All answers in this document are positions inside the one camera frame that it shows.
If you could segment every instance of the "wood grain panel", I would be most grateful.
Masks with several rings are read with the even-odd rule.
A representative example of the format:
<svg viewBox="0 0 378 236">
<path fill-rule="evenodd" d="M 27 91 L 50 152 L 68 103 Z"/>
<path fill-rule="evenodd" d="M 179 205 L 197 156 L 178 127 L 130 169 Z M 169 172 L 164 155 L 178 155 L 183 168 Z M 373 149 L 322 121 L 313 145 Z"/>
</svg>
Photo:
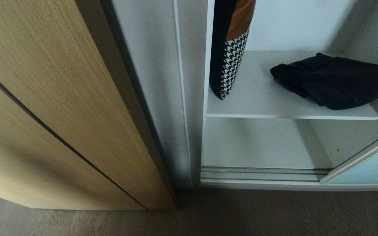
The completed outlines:
<svg viewBox="0 0 378 236">
<path fill-rule="evenodd" d="M 1 89 L 0 198 L 33 208 L 144 210 Z"/>
<path fill-rule="evenodd" d="M 96 0 L 78 5 L 73 0 L 0 1 L 0 82 L 147 209 L 174 209 L 123 62 L 111 33 L 103 30 L 108 25 L 101 6 Z M 93 28 L 80 9 L 93 11 L 87 19 L 87 24 L 97 21 Z M 93 36 L 105 43 L 93 39 L 89 29 L 95 28 L 101 30 Z"/>
</svg>

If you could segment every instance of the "white cabinet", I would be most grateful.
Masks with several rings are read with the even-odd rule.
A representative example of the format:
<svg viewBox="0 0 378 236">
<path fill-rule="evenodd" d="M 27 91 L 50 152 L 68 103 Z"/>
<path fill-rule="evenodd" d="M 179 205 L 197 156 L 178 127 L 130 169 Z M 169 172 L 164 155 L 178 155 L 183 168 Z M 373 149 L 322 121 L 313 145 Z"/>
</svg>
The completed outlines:
<svg viewBox="0 0 378 236">
<path fill-rule="evenodd" d="M 269 70 L 323 52 L 378 63 L 378 1 L 258 1 L 231 93 L 209 88 L 208 2 L 201 185 L 378 187 L 378 99 L 331 110 L 278 85 Z"/>
</svg>

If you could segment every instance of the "brown leather strap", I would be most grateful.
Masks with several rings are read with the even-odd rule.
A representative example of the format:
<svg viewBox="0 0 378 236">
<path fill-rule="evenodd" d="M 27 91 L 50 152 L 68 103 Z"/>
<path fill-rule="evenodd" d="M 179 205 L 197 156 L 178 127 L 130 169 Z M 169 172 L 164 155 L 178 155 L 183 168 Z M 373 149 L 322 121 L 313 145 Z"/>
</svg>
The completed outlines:
<svg viewBox="0 0 378 236">
<path fill-rule="evenodd" d="M 237 0 L 225 40 L 233 40 L 246 33 L 253 18 L 256 0 Z"/>
</svg>

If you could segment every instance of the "floor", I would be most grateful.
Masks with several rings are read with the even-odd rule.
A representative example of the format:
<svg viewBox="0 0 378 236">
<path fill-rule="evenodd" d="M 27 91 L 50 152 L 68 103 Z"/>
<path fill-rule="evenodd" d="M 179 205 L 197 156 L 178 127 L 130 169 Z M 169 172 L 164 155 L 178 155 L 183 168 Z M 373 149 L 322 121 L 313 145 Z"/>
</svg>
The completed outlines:
<svg viewBox="0 0 378 236">
<path fill-rule="evenodd" d="M 199 189 L 175 212 L 30 209 L 0 199 L 0 236 L 377 235 L 378 191 Z"/>
</svg>

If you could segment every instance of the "houndstooth pattern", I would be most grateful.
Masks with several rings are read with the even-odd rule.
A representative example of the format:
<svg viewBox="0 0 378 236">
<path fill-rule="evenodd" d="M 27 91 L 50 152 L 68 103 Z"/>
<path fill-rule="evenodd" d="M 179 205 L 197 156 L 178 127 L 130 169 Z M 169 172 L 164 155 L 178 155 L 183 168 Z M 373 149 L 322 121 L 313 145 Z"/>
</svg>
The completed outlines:
<svg viewBox="0 0 378 236">
<path fill-rule="evenodd" d="M 234 80 L 239 70 L 240 62 L 242 61 L 244 48 L 246 47 L 247 35 L 246 33 L 238 36 L 236 39 L 225 42 L 224 50 L 224 64 L 221 71 L 221 99 L 230 93 Z"/>
</svg>

